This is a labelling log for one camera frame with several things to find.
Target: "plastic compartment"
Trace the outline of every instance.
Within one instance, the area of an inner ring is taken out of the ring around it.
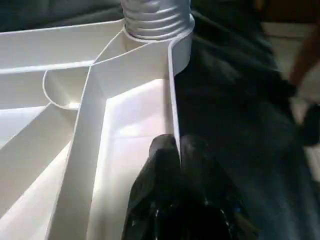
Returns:
[[[89,67],[49,70],[43,76],[45,96],[59,108],[77,110]]]
[[[120,239],[151,141],[173,133],[179,145],[174,75],[192,29],[148,42],[120,24],[0,34],[14,51],[0,60],[1,108],[41,108],[0,149],[0,239]]]

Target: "white plastic part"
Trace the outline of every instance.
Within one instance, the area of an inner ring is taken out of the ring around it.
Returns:
[[[13,51],[0,59],[1,108],[43,108],[0,148],[0,239],[121,239],[151,141],[174,134],[180,146],[174,76],[190,58],[188,17],[160,41],[122,20],[0,34]]]

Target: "black glove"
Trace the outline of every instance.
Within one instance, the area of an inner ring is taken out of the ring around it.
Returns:
[[[156,137],[134,182],[123,240],[255,240],[241,196],[200,138]]]

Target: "silver ribbed tube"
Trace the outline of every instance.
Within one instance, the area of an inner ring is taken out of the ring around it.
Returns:
[[[189,0],[121,0],[125,28],[143,40],[165,40],[190,27]]]

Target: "dark fabric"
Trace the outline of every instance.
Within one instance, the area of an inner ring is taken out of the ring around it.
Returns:
[[[210,144],[260,240],[320,239],[317,186],[259,18],[232,0],[192,10],[191,61],[175,78],[180,134]]]
[[[119,0],[1,0],[0,32],[114,21]]]

